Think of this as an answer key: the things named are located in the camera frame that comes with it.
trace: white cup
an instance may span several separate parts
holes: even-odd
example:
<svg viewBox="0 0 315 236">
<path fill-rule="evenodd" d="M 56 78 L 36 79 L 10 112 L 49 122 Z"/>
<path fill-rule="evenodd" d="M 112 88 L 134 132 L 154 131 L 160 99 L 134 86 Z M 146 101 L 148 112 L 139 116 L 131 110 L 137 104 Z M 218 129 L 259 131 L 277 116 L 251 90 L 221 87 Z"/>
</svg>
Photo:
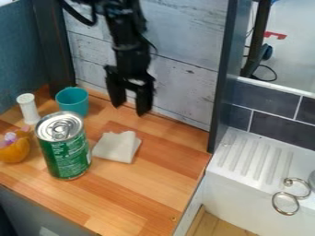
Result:
<svg viewBox="0 0 315 236">
<path fill-rule="evenodd" d="M 21 108 L 24 117 L 24 123 L 33 125 L 36 124 L 41 117 L 37 112 L 35 104 L 35 96 L 31 93 L 24 93 L 17 97 L 17 103 Z"/>
</svg>

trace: white towel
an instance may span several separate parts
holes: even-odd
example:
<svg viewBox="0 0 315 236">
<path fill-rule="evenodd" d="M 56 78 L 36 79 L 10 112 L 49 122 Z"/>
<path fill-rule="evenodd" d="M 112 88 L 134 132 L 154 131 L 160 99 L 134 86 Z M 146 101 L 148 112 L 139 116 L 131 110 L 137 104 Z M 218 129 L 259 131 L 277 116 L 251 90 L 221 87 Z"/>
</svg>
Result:
<svg viewBox="0 0 315 236">
<path fill-rule="evenodd" d="M 141 140 L 135 136 L 133 131 L 126 131 L 121 134 L 104 133 L 93 148 L 92 155 L 102 159 L 132 163 L 140 144 Z"/>
</svg>

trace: red object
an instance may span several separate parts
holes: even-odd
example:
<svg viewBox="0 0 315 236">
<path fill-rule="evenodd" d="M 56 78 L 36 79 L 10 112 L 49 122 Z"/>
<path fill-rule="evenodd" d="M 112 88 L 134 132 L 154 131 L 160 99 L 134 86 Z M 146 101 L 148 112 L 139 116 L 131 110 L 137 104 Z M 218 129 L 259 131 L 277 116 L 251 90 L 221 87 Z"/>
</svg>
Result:
<svg viewBox="0 0 315 236">
<path fill-rule="evenodd" d="M 287 36 L 287 35 L 282 34 L 282 33 L 273 33 L 273 32 L 270 32 L 270 31 L 266 31 L 263 36 L 264 36 L 264 38 L 269 38 L 272 35 L 276 36 L 278 40 L 283 40 Z"/>
</svg>

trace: floor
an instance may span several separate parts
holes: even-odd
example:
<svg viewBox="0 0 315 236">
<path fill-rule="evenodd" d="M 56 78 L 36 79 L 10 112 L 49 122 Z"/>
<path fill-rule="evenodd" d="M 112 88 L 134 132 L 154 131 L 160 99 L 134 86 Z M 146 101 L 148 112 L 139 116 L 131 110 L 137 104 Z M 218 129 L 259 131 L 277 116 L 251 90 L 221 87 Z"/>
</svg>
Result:
<svg viewBox="0 0 315 236">
<path fill-rule="evenodd" d="M 193 236 L 256 236 L 256 234 L 205 212 Z"/>
</svg>

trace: can label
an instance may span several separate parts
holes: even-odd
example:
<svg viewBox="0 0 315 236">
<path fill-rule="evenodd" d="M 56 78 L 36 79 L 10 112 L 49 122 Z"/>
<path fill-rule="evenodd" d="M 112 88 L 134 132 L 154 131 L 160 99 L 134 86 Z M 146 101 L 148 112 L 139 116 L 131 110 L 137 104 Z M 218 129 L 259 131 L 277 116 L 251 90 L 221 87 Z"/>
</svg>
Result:
<svg viewBox="0 0 315 236">
<path fill-rule="evenodd" d="M 48 170 L 56 178 L 74 179 L 89 167 L 91 154 L 84 132 L 70 140 L 60 142 L 40 140 L 40 144 Z"/>
</svg>

